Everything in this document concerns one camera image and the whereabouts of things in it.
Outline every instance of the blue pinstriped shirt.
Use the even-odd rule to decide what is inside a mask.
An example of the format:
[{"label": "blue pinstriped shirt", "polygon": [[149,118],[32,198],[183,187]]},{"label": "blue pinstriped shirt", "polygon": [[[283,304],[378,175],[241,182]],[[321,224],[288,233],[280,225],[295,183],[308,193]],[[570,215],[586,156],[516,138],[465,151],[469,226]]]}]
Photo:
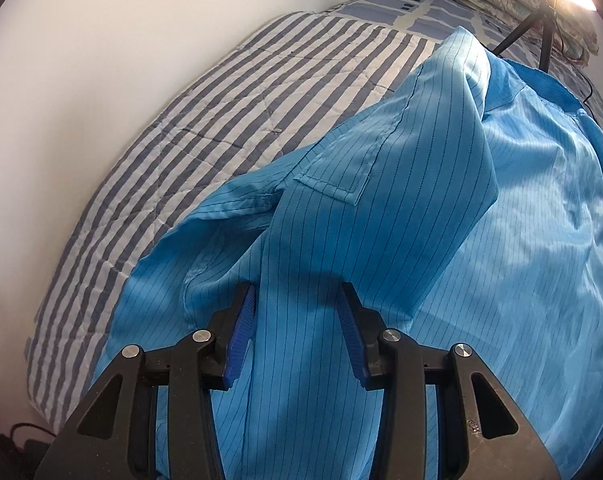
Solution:
[{"label": "blue pinstriped shirt", "polygon": [[[350,368],[339,283],[418,342],[471,344],[569,478],[603,433],[603,132],[552,77],[459,28],[394,95],[212,193],[133,270],[96,376],[258,286],[214,392],[229,479],[364,479],[381,393]],[[166,401],[158,464],[168,472]],[[429,392],[430,478],[437,470]]]}]

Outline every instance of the metal pin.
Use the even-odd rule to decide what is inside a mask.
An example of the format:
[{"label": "metal pin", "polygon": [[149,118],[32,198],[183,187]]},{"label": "metal pin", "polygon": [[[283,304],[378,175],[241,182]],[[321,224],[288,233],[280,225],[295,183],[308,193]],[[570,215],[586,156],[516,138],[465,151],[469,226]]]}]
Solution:
[{"label": "metal pin", "polygon": [[388,330],[384,330],[381,333],[381,336],[386,339],[386,341],[390,341],[391,343],[395,343],[401,339],[401,333],[394,328],[389,328]]},{"label": "metal pin", "polygon": [[198,330],[193,334],[193,341],[197,341],[198,343],[205,343],[210,338],[211,333],[208,330]]},{"label": "metal pin", "polygon": [[457,343],[455,345],[455,353],[459,357],[470,357],[472,355],[472,348],[466,343]]},{"label": "metal pin", "polygon": [[131,358],[137,356],[139,352],[140,348],[137,345],[128,345],[122,350],[122,355],[126,358]]}]

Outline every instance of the striped mattress pad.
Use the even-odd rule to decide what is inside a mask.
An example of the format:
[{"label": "striped mattress pad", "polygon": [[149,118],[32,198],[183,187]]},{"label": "striped mattress pad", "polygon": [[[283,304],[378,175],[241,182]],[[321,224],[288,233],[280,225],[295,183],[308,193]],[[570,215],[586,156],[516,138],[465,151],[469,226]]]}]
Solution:
[{"label": "striped mattress pad", "polygon": [[28,394],[58,430],[90,386],[139,259],[233,176],[310,144],[393,93],[436,42],[297,12],[258,30],[181,92],[90,199],[26,347]]}]

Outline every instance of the mattress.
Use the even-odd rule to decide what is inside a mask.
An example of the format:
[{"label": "mattress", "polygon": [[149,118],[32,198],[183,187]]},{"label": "mattress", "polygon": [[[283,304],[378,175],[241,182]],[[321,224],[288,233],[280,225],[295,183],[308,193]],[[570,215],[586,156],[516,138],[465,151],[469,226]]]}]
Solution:
[{"label": "mattress", "polygon": [[[507,34],[451,0],[357,0],[288,14],[175,97],[91,197],[38,311],[28,394],[48,423],[58,430],[89,387],[124,283],[171,227],[229,178],[392,94],[457,25],[488,46]],[[539,47],[518,43],[510,55],[535,66]],[[552,66],[587,95],[571,67]],[[589,104],[603,129],[596,89]]]}]

